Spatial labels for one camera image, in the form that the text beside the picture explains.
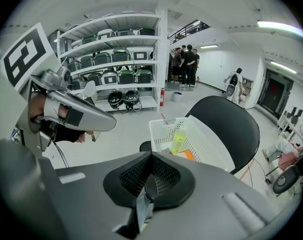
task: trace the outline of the black chair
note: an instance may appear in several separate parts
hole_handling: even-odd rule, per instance
[[[235,174],[255,156],[260,145],[260,129],[245,109],[220,97],[208,96],[198,101],[186,117],[193,116],[207,125],[228,150]],[[139,151],[151,151],[150,141],[140,145]]]

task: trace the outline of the ceiling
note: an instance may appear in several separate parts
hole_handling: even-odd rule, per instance
[[[264,52],[288,58],[284,63],[293,63],[292,66],[303,75],[303,40],[279,31],[261,32],[255,26],[257,20],[272,20],[299,27],[280,0],[23,0],[0,33],[0,48],[7,49],[38,22],[49,35],[57,29],[82,23],[86,17],[99,18],[122,11],[154,12],[158,5],[168,8],[168,34],[198,19],[215,30],[213,36],[201,42],[216,39],[238,46],[259,45]]]

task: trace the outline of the white floor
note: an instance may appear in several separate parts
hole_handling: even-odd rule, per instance
[[[160,112],[153,108],[143,109],[139,112],[129,112],[122,114],[119,111],[113,112],[117,120],[116,127],[109,132],[101,132],[96,142],[92,142],[90,136],[86,136],[85,143],[71,143],[61,141],[58,143],[64,153],[70,167],[81,166],[103,161],[117,159],[139,152],[139,146],[144,141],[151,139],[149,121],[162,119],[173,119],[184,117],[193,105],[200,99],[211,96],[221,95],[221,91],[197,83],[195,88],[180,88],[177,84],[169,83],[165,91],[164,106]],[[171,101],[172,90],[183,92],[181,103]],[[261,164],[265,173],[273,169],[263,157],[262,149],[273,144],[278,137],[276,126],[267,117],[255,109],[249,109],[249,113],[257,121],[260,128],[260,146],[255,159]],[[44,153],[48,157],[54,168],[63,168],[64,163],[54,145],[50,145]],[[269,201],[275,214],[278,214],[290,201],[291,195],[286,192],[276,197],[271,186],[265,183],[264,172],[257,161],[251,161],[235,176],[244,183],[261,193]]]

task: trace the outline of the shelf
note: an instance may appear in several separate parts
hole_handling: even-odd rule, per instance
[[[154,29],[160,18],[158,15],[143,13],[113,15],[80,24],[61,34],[59,38],[79,40],[90,35],[97,35],[99,31],[106,29],[112,29],[113,31],[141,28]]]
[[[80,70],[72,72],[70,75],[79,75],[79,74],[89,74],[91,72],[95,72],[97,70],[107,69],[107,68],[113,68],[113,67],[120,67],[120,66],[132,66],[132,65],[156,65],[158,63],[157,60],[128,60],[128,61],[118,61],[118,62],[111,62],[111,63],[105,63],[90,67],[85,67]]]
[[[120,88],[148,88],[148,87],[158,87],[154,81],[150,83],[128,83],[128,84],[109,84],[109,85],[98,85],[96,86],[96,91],[110,90],[110,89],[120,89]],[[70,92],[74,95],[80,94],[84,89],[71,90]]]
[[[152,96],[140,96],[140,103],[142,105],[142,109],[146,108],[154,108],[157,107],[157,103]],[[117,111],[116,109],[112,109],[107,100],[101,100],[95,103],[95,106],[103,111]],[[125,110],[126,105],[122,104],[119,106],[119,110]]]
[[[126,35],[96,40],[71,49],[60,55],[60,58],[81,57],[104,50],[124,47],[152,47],[161,38],[157,35]]]

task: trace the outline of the doorway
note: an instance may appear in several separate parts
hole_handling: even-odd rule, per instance
[[[292,80],[267,69],[258,104],[279,119],[286,106],[292,86]]]

